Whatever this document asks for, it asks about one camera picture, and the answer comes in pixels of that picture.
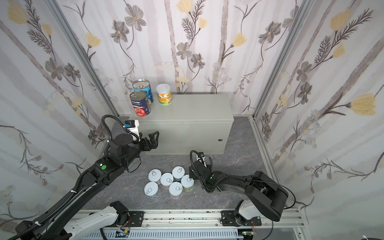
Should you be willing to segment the white lid can green label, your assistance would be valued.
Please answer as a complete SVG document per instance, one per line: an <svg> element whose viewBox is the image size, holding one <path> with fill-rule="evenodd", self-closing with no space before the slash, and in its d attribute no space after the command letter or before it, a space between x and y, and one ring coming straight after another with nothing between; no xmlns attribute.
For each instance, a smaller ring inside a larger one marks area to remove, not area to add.
<svg viewBox="0 0 384 240"><path fill-rule="evenodd" d="M194 188L195 180L190 178L190 175L184 175L181 179L181 184L184 191L191 191Z"/></svg>

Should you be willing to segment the dark red label can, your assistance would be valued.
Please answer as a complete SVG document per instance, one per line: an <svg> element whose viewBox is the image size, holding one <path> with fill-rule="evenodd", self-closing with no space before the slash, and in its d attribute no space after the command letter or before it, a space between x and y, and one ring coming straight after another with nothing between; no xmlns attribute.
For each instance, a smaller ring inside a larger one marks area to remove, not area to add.
<svg viewBox="0 0 384 240"><path fill-rule="evenodd" d="M147 94L144 91L132 92L130 94L130 100L137 116L145 117L150 114Z"/></svg>

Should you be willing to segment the white lid can orange label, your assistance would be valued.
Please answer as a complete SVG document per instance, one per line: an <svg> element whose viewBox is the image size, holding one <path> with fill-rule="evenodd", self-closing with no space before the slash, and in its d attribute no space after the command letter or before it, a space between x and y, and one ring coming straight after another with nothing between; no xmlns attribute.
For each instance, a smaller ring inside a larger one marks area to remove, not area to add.
<svg viewBox="0 0 384 240"><path fill-rule="evenodd" d="M168 84L159 84L156 87L159 103L167 106L172 103L171 87Z"/></svg>

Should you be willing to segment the blue label soup can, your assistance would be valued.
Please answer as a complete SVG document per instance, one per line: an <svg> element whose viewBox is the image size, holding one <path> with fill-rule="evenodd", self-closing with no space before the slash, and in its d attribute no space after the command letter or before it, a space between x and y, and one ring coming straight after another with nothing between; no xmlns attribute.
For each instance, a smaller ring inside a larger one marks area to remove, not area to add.
<svg viewBox="0 0 384 240"><path fill-rule="evenodd" d="M151 89L150 82L148 80L145 80L145 79L136 80L133 82L132 86L135 91L143 91L146 93L149 105L153 103L152 89Z"/></svg>

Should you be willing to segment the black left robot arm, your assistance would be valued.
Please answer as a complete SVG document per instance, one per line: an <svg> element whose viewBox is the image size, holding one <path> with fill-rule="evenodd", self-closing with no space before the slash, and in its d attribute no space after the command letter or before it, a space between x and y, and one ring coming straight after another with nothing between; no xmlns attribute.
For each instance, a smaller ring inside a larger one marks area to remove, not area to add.
<svg viewBox="0 0 384 240"><path fill-rule="evenodd" d="M101 124L108 135L108 146L103 156L83 171L74 187L53 207L33 221L17 225L13 240L69 240L75 234L65 230L72 217L96 194L109 186L116 178L128 171L129 165L140 157L141 152L156 149L158 131L143 137L133 133L119 118L104 115Z"/></svg>

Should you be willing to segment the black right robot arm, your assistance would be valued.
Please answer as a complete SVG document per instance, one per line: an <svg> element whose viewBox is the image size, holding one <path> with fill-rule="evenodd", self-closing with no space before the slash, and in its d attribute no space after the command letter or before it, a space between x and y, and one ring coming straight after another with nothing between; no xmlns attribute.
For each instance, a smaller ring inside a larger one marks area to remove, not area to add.
<svg viewBox="0 0 384 240"><path fill-rule="evenodd" d="M206 161L206 157L203 152L190 152L190 178L199 181L208 194L229 191L246 196L252 203L251 210L248 211L251 215L247 217L244 211L239 211L243 218L264 216L278 222L284 210L295 206L295 194L265 173L256 171L252 175L236 176L213 171L213 161L210 157Z"/></svg>

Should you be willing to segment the white lid can blue label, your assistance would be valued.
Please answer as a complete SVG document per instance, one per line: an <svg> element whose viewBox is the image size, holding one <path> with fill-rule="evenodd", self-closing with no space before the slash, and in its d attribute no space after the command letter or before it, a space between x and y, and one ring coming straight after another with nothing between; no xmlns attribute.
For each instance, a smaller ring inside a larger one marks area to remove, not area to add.
<svg viewBox="0 0 384 240"><path fill-rule="evenodd" d="M172 170L172 175L174 177L175 182L180 182L183 176L185 175L186 171L181 166L176 166Z"/></svg>

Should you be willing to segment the white lid can pink label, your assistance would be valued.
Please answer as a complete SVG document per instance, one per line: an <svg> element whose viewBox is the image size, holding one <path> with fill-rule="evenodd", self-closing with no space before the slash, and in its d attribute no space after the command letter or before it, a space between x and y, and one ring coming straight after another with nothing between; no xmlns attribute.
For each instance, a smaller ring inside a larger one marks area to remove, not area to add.
<svg viewBox="0 0 384 240"><path fill-rule="evenodd" d="M162 172L159 169L153 169L148 174L149 181L154 182L158 185L161 184L161 177L162 177Z"/></svg>

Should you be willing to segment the grey metal cabinet box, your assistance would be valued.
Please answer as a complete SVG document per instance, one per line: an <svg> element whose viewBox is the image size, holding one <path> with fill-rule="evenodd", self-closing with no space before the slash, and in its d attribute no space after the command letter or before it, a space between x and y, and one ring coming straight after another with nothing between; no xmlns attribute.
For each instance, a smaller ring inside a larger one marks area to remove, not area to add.
<svg viewBox="0 0 384 240"><path fill-rule="evenodd" d="M139 121L143 136L159 131L159 145L147 155L189 155L195 150L208 155L222 155L234 122L230 98L226 94L173 95L170 105L158 102L150 114Z"/></svg>

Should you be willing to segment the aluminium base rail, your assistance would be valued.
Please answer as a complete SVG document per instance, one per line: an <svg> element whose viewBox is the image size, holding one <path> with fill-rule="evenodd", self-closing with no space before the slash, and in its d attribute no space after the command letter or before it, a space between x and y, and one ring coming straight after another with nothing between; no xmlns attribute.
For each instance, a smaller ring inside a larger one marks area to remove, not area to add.
<svg viewBox="0 0 384 240"><path fill-rule="evenodd" d="M309 234L299 212L290 209L280 221L273 222L259 216L241 221L229 210L133 210L130 219L119 223L117 213L111 207L101 211L79 211L65 226L75 234L71 240L103 230L174 230L174 229L236 229L243 240L308 240Z"/></svg>

